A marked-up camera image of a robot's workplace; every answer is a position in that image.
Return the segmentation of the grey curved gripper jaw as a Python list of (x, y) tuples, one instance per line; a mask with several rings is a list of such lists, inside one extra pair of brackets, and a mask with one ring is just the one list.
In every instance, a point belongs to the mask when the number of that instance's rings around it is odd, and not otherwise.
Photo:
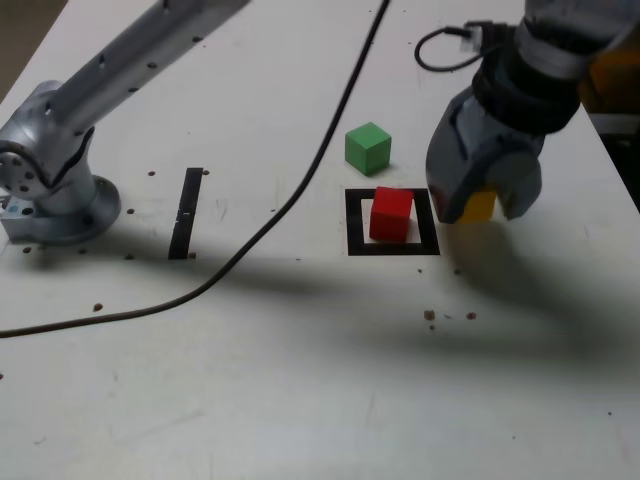
[(539, 155), (544, 137), (496, 135), (491, 140), (486, 185), (492, 188), (507, 220), (522, 217), (542, 189)]
[(445, 224), (486, 223), (495, 191), (486, 185), (491, 140), (501, 125), (465, 89), (448, 104), (431, 138), (426, 177), (437, 218)]

